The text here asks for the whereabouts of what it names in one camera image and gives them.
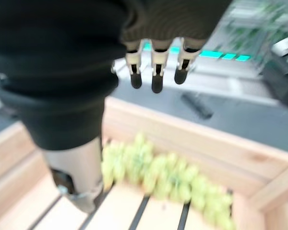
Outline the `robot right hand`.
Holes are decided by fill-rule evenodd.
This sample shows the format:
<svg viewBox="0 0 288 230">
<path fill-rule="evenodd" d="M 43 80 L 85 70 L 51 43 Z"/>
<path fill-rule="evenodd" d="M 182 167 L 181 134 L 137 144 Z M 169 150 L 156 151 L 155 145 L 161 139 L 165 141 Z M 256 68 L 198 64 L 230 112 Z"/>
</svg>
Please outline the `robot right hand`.
<svg viewBox="0 0 288 230">
<path fill-rule="evenodd" d="M 0 100 L 43 151 L 57 188 L 92 213 L 103 190 L 105 98 L 125 58 L 142 85 L 143 39 L 151 41 L 152 91 L 160 93 L 173 39 L 175 82 L 184 83 L 229 0 L 0 0 Z"/>
</svg>

